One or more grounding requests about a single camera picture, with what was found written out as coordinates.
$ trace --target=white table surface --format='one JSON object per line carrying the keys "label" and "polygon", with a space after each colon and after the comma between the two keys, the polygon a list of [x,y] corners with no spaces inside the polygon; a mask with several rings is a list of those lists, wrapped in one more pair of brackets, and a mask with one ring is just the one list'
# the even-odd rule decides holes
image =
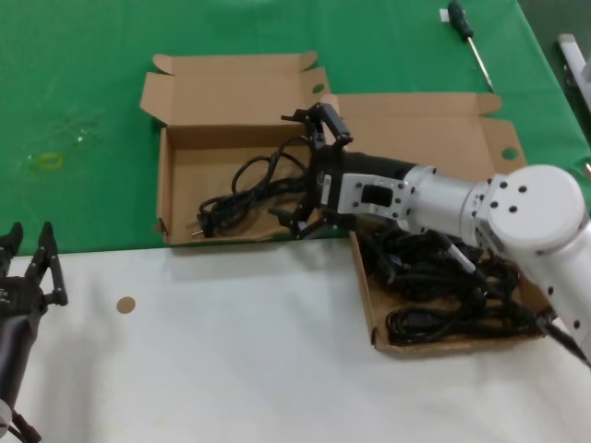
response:
{"label": "white table surface", "polygon": [[[376,352],[346,240],[62,265],[70,304],[42,320],[17,403],[44,442],[591,439],[591,374],[549,339],[437,358]],[[115,309],[124,296],[137,301],[128,315]]]}

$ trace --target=power cord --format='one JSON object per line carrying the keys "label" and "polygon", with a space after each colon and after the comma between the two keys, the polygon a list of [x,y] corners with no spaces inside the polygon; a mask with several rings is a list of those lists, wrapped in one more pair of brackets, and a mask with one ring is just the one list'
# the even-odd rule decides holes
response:
{"label": "power cord", "polygon": [[[231,194],[210,198],[199,205],[197,233],[212,237],[215,233],[235,228],[242,222],[250,211],[261,201],[284,194],[299,194],[304,192],[304,172],[307,167],[296,157],[285,152],[287,147],[303,143],[310,146],[310,140],[304,136],[289,138],[272,155],[260,155],[246,162],[232,179]],[[302,172],[297,177],[285,177],[272,180],[277,164],[281,158],[293,163]],[[265,176],[250,189],[238,191],[237,184],[242,174],[253,164],[266,162],[269,164]]]}
{"label": "power cord", "polygon": [[[416,305],[386,318],[390,342],[412,345],[451,335],[505,338],[538,332],[529,309],[512,300],[518,271],[507,261],[440,233],[420,235],[388,228],[360,232],[366,272]],[[452,299],[459,307],[420,304]]]}

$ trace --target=white robotic arm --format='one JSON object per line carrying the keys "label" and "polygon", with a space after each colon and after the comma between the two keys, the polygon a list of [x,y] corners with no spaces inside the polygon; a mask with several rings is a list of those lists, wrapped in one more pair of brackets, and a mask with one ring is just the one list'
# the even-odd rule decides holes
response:
{"label": "white robotic arm", "polygon": [[[328,104],[284,119],[306,125],[310,140],[300,205],[293,213],[271,210],[297,238],[323,225],[355,229],[359,217],[385,219],[409,233],[460,237],[516,263],[591,361],[591,227],[581,189],[569,174],[527,166],[468,182],[441,176],[433,166],[348,152],[344,147],[353,138]],[[324,136],[327,127],[332,144]],[[315,208],[322,217],[307,225]],[[464,260],[471,271],[474,265]]]}
{"label": "white robotic arm", "polygon": [[546,165],[481,183],[433,170],[416,166],[405,176],[404,189],[415,192],[406,193],[410,212],[399,226],[461,237],[516,263],[591,359],[591,226],[576,181]]}

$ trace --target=screwdriver handle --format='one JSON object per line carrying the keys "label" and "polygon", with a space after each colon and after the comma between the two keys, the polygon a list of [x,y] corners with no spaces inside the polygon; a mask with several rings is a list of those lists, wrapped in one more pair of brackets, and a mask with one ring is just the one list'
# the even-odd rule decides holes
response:
{"label": "screwdriver handle", "polygon": [[450,17],[450,23],[455,30],[458,31],[460,34],[460,38],[467,42],[468,39],[471,39],[474,35],[472,28],[468,24],[468,20],[465,17],[465,11],[455,0],[452,0],[450,4],[447,6],[447,13]]}

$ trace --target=screwdriver shaft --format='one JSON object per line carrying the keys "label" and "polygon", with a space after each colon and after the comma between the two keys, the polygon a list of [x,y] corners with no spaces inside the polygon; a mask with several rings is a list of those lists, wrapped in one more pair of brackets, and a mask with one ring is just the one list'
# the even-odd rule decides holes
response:
{"label": "screwdriver shaft", "polygon": [[488,71],[485,68],[484,63],[482,62],[482,59],[480,58],[480,54],[478,53],[478,49],[476,48],[476,45],[474,44],[472,37],[468,37],[468,43],[470,43],[470,47],[472,48],[472,52],[474,53],[474,57],[476,57],[476,60],[478,61],[478,64],[480,65],[480,70],[482,71],[482,74],[484,74],[484,78],[488,83],[488,87],[490,88],[490,91],[494,92],[495,90],[492,87],[492,81],[490,80],[490,76],[488,75]]}

